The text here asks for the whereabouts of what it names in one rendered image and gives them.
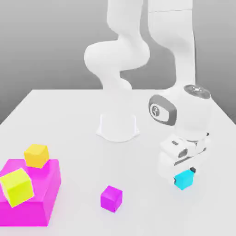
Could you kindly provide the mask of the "small magenta cube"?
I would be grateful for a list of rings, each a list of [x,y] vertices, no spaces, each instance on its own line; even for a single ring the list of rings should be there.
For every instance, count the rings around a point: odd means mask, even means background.
[[[100,206],[110,212],[116,212],[123,200],[123,192],[110,185],[100,195]]]

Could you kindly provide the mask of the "small cyan cube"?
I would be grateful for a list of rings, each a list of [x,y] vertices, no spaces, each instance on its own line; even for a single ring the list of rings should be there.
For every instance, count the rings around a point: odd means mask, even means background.
[[[174,177],[174,184],[181,190],[186,189],[193,183],[194,172],[190,169],[185,170]]]

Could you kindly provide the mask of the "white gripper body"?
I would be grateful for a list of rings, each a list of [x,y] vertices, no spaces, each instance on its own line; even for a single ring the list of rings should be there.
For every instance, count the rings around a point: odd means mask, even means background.
[[[197,168],[197,163],[193,157],[174,160],[164,151],[161,151],[158,155],[158,173],[162,178],[166,179],[169,184],[174,184],[174,177],[191,167]]]

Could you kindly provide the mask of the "small yellow cube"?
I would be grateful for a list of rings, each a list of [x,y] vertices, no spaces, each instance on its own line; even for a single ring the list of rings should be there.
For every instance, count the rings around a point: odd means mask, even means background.
[[[0,185],[12,208],[35,196],[31,178],[23,168],[1,176]]]

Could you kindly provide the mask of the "small orange cube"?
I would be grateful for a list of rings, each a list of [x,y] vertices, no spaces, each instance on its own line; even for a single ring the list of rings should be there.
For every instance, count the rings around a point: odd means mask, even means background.
[[[24,151],[24,160],[27,167],[42,168],[49,160],[47,145],[31,144]]]

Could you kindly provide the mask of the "large magenta box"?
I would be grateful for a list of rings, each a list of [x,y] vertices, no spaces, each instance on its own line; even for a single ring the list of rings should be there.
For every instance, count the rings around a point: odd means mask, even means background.
[[[11,207],[0,186],[0,226],[48,226],[61,185],[59,161],[50,159],[39,169],[27,167],[23,159],[9,159],[0,177],[19,168],[31,178],[35,196]]]

